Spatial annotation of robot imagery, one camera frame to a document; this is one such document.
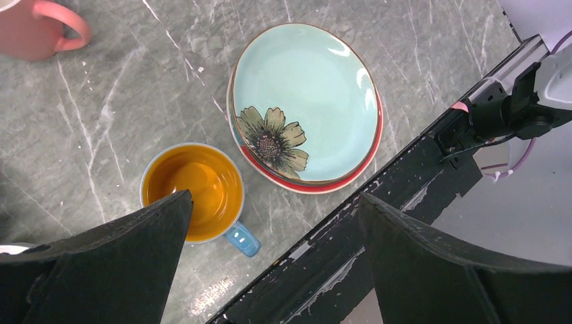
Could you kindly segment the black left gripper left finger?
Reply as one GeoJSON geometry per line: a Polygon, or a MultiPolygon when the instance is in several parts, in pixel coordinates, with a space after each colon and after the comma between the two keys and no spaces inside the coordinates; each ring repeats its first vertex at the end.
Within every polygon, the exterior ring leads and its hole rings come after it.
{"type": "Polygon", "coordinates": [[[193,209],[188,190],[76,236],[1,255],[2,323],[160,323],[193,209]]]}

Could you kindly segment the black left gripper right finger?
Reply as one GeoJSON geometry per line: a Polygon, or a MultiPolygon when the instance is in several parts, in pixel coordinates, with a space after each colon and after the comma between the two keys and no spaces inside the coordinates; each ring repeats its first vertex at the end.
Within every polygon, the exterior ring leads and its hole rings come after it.
{"type": "Polygon", "coordinates": [[[363,194],[360,230],[384,323],[570,323],[571,268],[470,244],[363,194]]]}

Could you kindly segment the light blue flower plate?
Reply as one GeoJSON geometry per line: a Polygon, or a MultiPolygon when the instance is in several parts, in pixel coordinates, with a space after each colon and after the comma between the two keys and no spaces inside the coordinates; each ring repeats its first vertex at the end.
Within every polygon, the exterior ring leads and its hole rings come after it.
{"type": "Polygon", "coordinates": [[[267,28],[242,51],[229,81],[229,119],[241,148],[280,182],[327,188],[372,160],[382,107],[368,68],[319,27],[267,28]]]}

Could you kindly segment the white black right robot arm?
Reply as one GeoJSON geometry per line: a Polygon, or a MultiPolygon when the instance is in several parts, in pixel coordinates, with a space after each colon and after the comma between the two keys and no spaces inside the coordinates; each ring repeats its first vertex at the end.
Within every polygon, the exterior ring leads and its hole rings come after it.
{"type": "Polygon", "coordinates": [[[481,139],[541,137],[571,122],[571,46],[550,54],[539,37],[505,59],[487,82],[491,93],[472,97],[469,125],[481,139]]]}

